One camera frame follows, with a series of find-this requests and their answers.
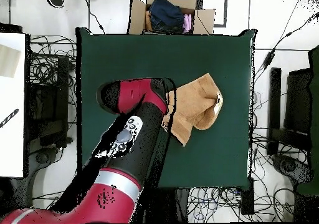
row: green table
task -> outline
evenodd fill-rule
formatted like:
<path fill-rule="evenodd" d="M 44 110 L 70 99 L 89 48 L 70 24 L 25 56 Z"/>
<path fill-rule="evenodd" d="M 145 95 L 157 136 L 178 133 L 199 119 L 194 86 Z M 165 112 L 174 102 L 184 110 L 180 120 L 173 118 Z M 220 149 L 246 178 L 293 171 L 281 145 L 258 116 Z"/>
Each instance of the green table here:
<path fill-rule="evenodd" d="M 171 139 L 160 187 L 248 186 L 249 96 L 254 30 L 241 36 L 91 35 L 81 28 L 82 162 L 115 119 L 95 100 L 104 82 L 169 77 L 177 87 L 210 73 L 224 98 L 214 125 Z"/>

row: brown fabric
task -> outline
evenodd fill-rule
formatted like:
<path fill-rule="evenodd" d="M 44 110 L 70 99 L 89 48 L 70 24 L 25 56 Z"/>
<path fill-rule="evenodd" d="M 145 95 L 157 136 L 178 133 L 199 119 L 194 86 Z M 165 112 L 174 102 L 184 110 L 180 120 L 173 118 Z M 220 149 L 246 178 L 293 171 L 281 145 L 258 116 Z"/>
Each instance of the brown fabric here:
<path fill-rule="evenodd" d="M 147 31 L 152 31 L 152 26 L 151 26 L 151 14 L 149 11 L 146 12 L 145 16 L 145 26 Z"/>
<path fill-rule="evenodd" d="M 168 121 L 174 108 L 174 91 L 169 92 L 168 113 L 162 127 L 167 131 Z M 182 143 L 188 142 L 193 126 L 208 129 L 216 120 L 222 106 L 222 95 L 212 77 L 207 73 L 176 90 L 176 112 L 171 133 Z"/>

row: navy fabric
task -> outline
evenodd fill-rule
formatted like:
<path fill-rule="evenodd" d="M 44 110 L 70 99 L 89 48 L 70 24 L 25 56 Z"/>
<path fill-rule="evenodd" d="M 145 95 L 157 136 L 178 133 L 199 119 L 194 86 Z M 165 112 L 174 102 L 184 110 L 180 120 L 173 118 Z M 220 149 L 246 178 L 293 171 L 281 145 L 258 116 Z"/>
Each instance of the navy fabric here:
<path fill-rule="evenodd" d="M 164 22 L 162 22 L 156 16 L 151 16 L 151 26 L 153 31 L 164 31 L 168 33 L 177 33 L 177 34 L 182 34 L 184 32 L 183 27 L 167 26 Z"/>
<path fill-rule="evenodd" d="M 184 15 L 178 6 L 174 6 L 167 0 L 154 0 L 150 6 L 151 17 L 157 26 L 161 21 L 167 26 L 182 27 L 184 25 Z"/>

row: white floor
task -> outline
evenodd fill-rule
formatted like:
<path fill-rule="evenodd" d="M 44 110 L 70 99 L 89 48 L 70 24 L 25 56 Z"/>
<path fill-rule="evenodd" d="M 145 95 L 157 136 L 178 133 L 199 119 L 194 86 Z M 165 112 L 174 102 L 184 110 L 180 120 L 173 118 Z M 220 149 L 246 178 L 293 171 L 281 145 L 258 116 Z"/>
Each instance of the white floor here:
<path fill-rule="evenodd" d="M 257 29 L 255 41 L 255 68 L 260 67 L 269 49 L 273 48 L 285 29 L 285 25 L 298 0 L 227 0 L 227 26 L 214 28 L 214 34 L 238 35 L 244 29 Z M 224 16 L 223 0 L 204 0 L 204 7 L 216 8 L 216 24 L 222 24 Z M 95 18 L 90 16 L 88 19 L 88 8 L 84 0 L 65 0 L 65 6 L 62 9 L 56 9 L 48 5 L 46 0 L 11 0 L 11 15 L 9 15 L 9 1 L 0 0 L 0 22 L 17 24 L 23 27 L 25 33 L 35 35 L 60 35 L 75 40 L 76 27 L 89 27 L 94 34 L 101 34 Z M 106 33 L 126 33 L 128 24 L 128 15 L 130 12 L 130 0 L 90 0 L 90 10 L 97 16 L 104 27 Z M 318 5 L 312 0 L 300 0 L 294 11 L 293 16 L 285 30 L 285 34 L 300 27 L 312 14 L 319 11 Z M 303 29 L 293 33 L 290 37 L 284 39 L 275 52 L 275 58 L 269 68 L 262 74 L 255 85 L 255 90 L 260 93 L 261 101 L 268 99 L 269 69 L 271 67 L 280 67 L 282 69 L 282 93 L 285 92 L 287 75 L 290 71 L 304 69 L 309 67 L 308 54 L 310 49 L 319 45 L 319 24 L 314 20 L 307 24 Z M 282 96 L 282 121 L 284 117 L 285 96 Z M 267 125 L 267 103 L 260 110 L 256 111 L 258 118 L 258 127 Z M 73 122 L 75 110 L 70 107 L 69 121 Z M 256 133 L 265 135 L 264 130 L 257 130 Z M 68 135 L 76 139 L 75 126 L 71 127 Z M 43 194 L 63 191 L 71 182 L 76 168 L 76 146 L 75 142 L 68 145 L 64 150 L 61 160 L 52 164 L 47 169 L 41 170 L 34 184 L 34 197 Z M 272 196 L 274 192 L 282 187 L 291 189 L 289 180 L 274 168 L 261 160 L 256 164 L 255 174 L 255 198 L 265 195 Z M 200 190 L 198 195 L 195 190 L 192 196 L 196 197 L 195 202 L 207 200 L 207 193 Z M 290 192 L 281 191 L 276 195 L 276 199 L 281 203 L 293 204 L 293 196 Z M 45 208 L 52 200 L 35 200 L 34 206 Z M 256 200 L 255 210 L 266 209 L 262 213 L 274 213 L 273 206 L 269 207 L 272 199 L 260 198 Z M 223 206 L 214 210 L 209 207 L 209 222 L 237 222 L 239 221 L 235 212 L 238 214 L 238 208 L 234 211 Z M 206 216 L 207 208 L 195 208 L 189 216 L 191 222 L 203 222 L 201 220 Z M 254 220 L 272 221 L 273 216 L 262 214 L 253 216 Z M 291 215 L 284 214 L 284 221 L 290 221 Z"/>

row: pink cloth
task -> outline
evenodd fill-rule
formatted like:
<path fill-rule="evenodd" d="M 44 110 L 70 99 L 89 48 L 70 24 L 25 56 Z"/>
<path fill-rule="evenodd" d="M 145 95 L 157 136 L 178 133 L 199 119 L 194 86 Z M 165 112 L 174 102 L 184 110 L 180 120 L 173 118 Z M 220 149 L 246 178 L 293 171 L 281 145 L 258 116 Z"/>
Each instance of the pink cloth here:
<path fill-rule="evenodd" d="M 184 15 L 184 34 L 192 28 L 192 15 Z"/>

